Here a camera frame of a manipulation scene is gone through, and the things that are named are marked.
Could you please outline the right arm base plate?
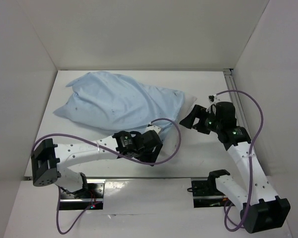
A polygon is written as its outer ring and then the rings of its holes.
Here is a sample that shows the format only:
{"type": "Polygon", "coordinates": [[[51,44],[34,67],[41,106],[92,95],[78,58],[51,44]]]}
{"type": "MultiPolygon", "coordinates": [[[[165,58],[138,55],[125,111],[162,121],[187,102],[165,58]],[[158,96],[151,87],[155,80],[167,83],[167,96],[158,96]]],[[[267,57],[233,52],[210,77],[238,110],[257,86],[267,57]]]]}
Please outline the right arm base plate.
{"type": "Polygon", "coordinates": [[[193,197],[194,208],[213,208],[229,206],[228,197],[217,190],[214,178],[192,178],[187,191],[193,197]]]}

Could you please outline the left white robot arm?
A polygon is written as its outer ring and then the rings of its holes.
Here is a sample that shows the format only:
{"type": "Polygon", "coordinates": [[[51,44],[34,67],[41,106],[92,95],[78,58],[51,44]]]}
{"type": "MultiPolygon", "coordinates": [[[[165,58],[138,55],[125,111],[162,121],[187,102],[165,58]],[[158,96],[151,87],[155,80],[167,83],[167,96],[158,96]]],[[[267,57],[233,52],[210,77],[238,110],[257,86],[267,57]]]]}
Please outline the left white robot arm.
{"type": "Polygon", "coordinates": [[[52,138],[36,143],[31,152],[33,185],[54,184],[74,198],[82,198],[90,190],[83,172],[74,172],[71,166],[99,160],[134,159],[154,165],[163,143],[157,129],[144,133],[120,131],[106,138],[79,144],[56,144],[52,138]]]}

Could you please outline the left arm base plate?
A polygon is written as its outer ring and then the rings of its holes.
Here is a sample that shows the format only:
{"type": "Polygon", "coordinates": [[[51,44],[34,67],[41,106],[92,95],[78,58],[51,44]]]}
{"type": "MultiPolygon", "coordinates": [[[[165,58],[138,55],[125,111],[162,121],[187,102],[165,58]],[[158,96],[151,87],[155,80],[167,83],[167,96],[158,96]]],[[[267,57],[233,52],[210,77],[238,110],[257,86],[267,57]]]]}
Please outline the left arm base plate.
{"type": "Polygon", "coordinates": [[[88,179],[87,184],[88,190],[79,197],[74,197],[73,194],[67,194],[61,190],[59,210],[82,211],[85,208],[88,208],[88,210],[102,210],[105,180],[88,179]]]}

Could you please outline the white pillow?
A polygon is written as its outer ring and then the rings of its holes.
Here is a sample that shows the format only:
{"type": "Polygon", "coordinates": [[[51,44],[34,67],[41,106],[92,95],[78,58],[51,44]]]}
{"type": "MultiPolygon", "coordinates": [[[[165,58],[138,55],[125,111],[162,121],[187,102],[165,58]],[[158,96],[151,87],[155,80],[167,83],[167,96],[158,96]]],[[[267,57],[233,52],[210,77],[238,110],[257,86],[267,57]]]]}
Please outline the white pillow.
{"type": "MultiPolygon", "coordinates": [[[[182,126],[179,125],[179,122],[189,114],[189,111],[193,108],[193,105],[196,102],[196,100],[197,98],[195,96],[186,92],[184,93],[183,105],[179,110],[178,116],[174,120],[174,122],[177,124],[181,133],[183,129],[182,129],[182,126]]],[[[158,162],[163,161],[168,157],[170,157],[175,152],[179,143],[179,134],[176,127],[171,122],[168,122],[165,120],[155,122],[154,124],[158,125],[159,123],[166,124],[167,128],[163,129],[159,134],[162,140],[163,146],[157,159],[158,162]]]]}

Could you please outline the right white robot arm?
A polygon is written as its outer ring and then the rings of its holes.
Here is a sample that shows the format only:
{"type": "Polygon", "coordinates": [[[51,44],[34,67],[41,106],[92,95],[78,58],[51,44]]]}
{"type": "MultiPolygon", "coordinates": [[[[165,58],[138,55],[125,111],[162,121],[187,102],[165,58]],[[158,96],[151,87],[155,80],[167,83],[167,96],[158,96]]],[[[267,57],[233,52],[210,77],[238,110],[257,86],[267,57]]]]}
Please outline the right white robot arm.
{"type": "Polygon", "coordinates": [[[283,226],[291,205],[280,198],[269,183],[251,147],[252,139],[244,127],[238,126],[231,102],[217,102],[209,108],[195,105],[180,125],[203,134],[214,132],[235,162],[247,190],[238,185],[227,170],[209,173],[207,189],[222,193],[238,209],[242,226],[250,233],[283,226]]]}

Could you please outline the light blue pillowcase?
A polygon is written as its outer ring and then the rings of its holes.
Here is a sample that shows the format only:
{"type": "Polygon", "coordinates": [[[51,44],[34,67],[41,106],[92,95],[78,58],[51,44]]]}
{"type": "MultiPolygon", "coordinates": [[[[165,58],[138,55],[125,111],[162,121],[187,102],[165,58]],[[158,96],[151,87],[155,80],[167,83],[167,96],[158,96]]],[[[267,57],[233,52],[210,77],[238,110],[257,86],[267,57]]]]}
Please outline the light blue pillowcase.
{"type": "Polygon", "coordinates": [[[143,130],[155,119],[168,131],[185,102],[182,91],[107,71],[89,72],[67,87],[73,93],[54,114],[103,131],[143,130]]]}

